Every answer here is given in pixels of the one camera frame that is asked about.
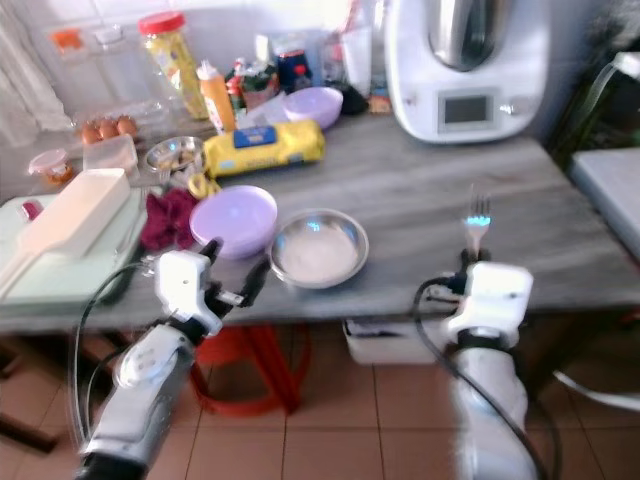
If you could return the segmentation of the white bottle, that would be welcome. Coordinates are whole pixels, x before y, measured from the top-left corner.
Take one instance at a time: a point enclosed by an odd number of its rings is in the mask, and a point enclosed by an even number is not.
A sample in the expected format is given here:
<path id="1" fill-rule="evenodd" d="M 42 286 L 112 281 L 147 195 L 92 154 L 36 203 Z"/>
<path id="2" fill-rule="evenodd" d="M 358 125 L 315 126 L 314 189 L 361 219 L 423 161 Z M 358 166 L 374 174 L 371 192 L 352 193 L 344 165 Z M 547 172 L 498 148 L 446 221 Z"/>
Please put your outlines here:
<path id="1" fill-rule="evenodd" d="M 369 96 L 372 83 L 372 28 L 360 27 L 340 33 L 339 41 L 347 83 L 362 96 Z"/>

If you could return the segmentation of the white plastic storage box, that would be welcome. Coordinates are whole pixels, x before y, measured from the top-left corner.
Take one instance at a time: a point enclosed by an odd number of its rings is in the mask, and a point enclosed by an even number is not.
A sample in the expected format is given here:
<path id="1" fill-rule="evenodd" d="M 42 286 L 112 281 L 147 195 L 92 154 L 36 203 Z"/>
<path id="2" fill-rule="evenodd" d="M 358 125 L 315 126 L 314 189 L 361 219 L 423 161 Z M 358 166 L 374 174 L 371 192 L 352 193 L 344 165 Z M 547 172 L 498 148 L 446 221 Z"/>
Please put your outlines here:
<path id="1" fill-rule="evenodd" d="M 422 342 L 412 320 L 348 319 L 342 332 L 349 355 L 356 364 L 420 365 L 434 364 L 435 356 Z"/>

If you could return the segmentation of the small steel bowl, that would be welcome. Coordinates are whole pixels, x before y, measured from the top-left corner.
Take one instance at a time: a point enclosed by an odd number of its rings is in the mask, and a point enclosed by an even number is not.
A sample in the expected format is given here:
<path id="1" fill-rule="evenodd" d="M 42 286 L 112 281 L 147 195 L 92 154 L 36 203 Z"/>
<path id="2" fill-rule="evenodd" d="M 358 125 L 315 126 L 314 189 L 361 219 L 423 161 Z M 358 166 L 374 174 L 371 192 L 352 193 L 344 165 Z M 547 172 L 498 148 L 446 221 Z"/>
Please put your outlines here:
<path id="1" fill-rule="evenodd" d="M 142 164 L 152 173 L 193 173 L 204 165 L 204 141 L 179 136 L 156 143 L 143 156 Z"/>

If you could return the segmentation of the pale green cutting board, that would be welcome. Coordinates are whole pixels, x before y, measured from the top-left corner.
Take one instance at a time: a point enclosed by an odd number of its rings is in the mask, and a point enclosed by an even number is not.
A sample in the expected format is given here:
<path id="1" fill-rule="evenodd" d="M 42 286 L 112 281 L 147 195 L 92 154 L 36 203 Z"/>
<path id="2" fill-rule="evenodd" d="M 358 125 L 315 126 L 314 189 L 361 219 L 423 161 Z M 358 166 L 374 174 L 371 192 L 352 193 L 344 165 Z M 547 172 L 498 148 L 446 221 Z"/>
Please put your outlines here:
<path id="1" fill-rule="evenodd" d="M 99 285 L 133 259 L 146 223 L 145 189 L 133 189 L 125 205 L 79 257 L 47 252 L 13 285 L 4 308 L 82 305 Z"/>

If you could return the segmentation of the clear plastic egg carton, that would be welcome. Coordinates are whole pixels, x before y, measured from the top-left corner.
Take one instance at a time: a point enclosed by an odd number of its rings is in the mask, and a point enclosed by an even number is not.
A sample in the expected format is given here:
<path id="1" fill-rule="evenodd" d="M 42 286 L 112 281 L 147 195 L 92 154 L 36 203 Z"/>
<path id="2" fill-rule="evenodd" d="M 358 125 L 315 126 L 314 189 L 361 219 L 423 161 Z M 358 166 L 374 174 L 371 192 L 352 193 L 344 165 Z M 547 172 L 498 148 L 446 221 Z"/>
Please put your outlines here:
<path id="1" fill-rule="evenodd" d="M 156 134 L 164 131 L 168 123 L 168 115 L 163 105 L 159 102 L 131 102 L 131 104 L 115 105 L 110 108 L 83 111 L 74 115 L 73 129 L 79 138 L 79 128 L 86 122 L 97 124 L 101 118 L 118 118 L 120 115 L 132 116 L 138 127 L 138 136 L 133 137 L 134 142 L 140 143 L 148 134 Z"/>

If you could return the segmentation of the white printed paper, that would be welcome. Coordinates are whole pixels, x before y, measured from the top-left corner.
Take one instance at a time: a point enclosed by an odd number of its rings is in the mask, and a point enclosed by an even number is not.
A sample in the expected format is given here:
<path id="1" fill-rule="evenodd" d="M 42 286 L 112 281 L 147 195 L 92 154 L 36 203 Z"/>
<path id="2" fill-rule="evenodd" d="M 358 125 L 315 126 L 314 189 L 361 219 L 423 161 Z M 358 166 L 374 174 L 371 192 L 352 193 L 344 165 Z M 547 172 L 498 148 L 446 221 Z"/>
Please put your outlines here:
<path id="1" fill-rule="evenodd" d="M 243 111 L 237 115 L 238 129 L 261 127 L 261 125 L 275 125 L 289 123 L 291 119 L 284 109 L 285 95 L 275 96 L 256 108 Z"/>

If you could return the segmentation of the green and red snack bag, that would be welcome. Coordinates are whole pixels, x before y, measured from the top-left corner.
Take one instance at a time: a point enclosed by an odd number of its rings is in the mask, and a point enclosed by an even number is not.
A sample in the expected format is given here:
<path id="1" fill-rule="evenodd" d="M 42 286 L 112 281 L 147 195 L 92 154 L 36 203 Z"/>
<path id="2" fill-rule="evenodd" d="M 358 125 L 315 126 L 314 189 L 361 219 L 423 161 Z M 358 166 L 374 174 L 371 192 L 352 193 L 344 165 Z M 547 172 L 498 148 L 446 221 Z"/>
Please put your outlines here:
<path id="1" fill-rule="evenodd" d="M 271 61 L 237 58 L 233 73 L 246 110 L 259 108 L 279 95 L 278 73 Z"/>

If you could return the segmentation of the large purple plastic bowl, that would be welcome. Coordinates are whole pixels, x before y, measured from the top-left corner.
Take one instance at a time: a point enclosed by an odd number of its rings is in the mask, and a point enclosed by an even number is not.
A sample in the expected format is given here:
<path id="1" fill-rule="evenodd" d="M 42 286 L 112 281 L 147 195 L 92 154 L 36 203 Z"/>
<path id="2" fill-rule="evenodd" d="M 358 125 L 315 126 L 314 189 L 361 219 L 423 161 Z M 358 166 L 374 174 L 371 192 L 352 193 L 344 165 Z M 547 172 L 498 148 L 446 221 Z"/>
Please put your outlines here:
<path id="1" fill-rule="evenodd" d="M 198 202 L 189 215 L 189 232 L 201 246 L 219 239 L 220 257 L 247 259 L 264 251 L 275 234 L 278 206 L 265 189 L 224 187 Z"/>

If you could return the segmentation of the small purple plastic bowl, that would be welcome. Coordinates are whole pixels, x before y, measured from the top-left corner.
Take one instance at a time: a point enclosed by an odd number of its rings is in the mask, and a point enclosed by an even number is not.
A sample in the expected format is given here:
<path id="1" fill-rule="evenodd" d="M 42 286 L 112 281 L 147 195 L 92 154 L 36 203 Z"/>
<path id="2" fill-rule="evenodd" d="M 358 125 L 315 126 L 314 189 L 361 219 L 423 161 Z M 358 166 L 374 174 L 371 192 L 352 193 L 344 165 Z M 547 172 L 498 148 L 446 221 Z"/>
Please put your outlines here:
<path id="1" fill-rule="evenodd" d="M 339 90 L 310 87 L 288 93 L 283 99 L 283 108 L 291 122 L 311 120 L 324 131 L 337 123 L 343 102 L 343 93 Z"/>

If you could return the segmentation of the round steel plate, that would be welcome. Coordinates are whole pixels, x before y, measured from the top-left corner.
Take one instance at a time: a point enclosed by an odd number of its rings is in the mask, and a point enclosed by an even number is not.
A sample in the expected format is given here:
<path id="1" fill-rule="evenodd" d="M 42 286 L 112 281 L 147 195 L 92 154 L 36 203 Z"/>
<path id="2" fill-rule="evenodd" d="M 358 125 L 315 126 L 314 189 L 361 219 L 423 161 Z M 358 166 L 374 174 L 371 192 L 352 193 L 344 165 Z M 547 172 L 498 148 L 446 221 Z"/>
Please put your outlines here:
<path id="1" fill-rule="evenodd" d="M 303 210 L 279 225 L 266 255 L 276 278 L 285 284 L 321 291 L 346 283 L 364 269 L 369 234 L 344 212 Z"/>

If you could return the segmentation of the silver metal fork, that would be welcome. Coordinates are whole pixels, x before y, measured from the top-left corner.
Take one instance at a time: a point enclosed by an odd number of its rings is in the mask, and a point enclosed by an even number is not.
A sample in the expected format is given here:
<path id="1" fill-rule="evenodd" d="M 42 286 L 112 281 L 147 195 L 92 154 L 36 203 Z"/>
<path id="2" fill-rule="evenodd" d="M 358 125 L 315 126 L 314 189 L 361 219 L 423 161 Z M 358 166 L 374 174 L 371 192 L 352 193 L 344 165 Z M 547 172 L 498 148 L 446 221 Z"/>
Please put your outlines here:
<path id="1" fill-rule="evenodd" d="M 479 255 L 481 242 L 492 224 L 492 201 L 484 193 L 475 193 L 468 202 L 468 211 L 463 218 L 463 228 L 468 237 L 468 251 Z"/>

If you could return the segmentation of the white kitchen cooking machine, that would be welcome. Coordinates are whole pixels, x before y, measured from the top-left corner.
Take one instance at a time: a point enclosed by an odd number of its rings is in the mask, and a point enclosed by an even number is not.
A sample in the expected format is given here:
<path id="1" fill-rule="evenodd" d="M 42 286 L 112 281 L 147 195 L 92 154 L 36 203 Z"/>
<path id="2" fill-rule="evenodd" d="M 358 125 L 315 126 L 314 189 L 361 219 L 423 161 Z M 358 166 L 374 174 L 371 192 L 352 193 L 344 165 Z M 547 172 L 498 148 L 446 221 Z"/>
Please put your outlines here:
<path id="1" fill-rule="evenodd" d="M 525 131 L 547 90 L 549 0 L 393 0 L 385 12 L 393 113 L 434 145 Z"/>

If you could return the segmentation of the small brown jar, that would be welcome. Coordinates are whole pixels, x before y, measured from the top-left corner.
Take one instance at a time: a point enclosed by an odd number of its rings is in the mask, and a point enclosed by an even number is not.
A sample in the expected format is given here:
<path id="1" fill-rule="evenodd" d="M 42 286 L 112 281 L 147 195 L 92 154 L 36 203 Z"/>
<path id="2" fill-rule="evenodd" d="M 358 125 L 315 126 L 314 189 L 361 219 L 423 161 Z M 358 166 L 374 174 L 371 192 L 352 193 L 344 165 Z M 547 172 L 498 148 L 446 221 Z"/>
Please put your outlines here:
<path id="1" fill-rule="evenodd" d="M 367 104 L 369 104 L 369 111 L 374 115 L 388 115 L 392 114 L 392 104 L 390 104 L 390 91 L 384 84 L 379 86 L 372 86 L 370 88 L 370 95 L 367 96 Z"/>

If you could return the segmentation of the yellow jar with red lid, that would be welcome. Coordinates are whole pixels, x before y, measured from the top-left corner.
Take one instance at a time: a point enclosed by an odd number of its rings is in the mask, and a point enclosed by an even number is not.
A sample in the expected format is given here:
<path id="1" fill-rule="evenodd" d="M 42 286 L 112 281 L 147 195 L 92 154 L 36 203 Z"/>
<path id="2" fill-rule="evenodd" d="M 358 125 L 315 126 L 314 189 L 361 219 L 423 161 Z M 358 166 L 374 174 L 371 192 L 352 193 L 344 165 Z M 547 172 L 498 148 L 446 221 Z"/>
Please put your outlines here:
<path id="1" fill-rule="evenodd" d="M 200 90 L 197 64 L 186 41 L 186 14 L 160 12 L 138 19 L 137 29 L 147 52 L 187 113 L 195 120 L 209 119 Z"/>

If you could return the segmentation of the clear plastic container orange label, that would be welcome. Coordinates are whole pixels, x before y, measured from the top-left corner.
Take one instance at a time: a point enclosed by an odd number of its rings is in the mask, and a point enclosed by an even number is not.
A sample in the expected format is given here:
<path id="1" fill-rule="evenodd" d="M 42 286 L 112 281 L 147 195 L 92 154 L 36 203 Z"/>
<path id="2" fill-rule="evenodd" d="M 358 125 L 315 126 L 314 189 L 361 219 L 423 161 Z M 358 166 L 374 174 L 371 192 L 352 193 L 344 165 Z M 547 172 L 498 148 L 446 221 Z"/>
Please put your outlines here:
<path id="1" fill-rule="evenodd" d="M 134 108 L 159 100 L 140 45 L 123 26 L 67 27 L 49 36 L 58 55 L 61 87 L 77 114 Z"/>

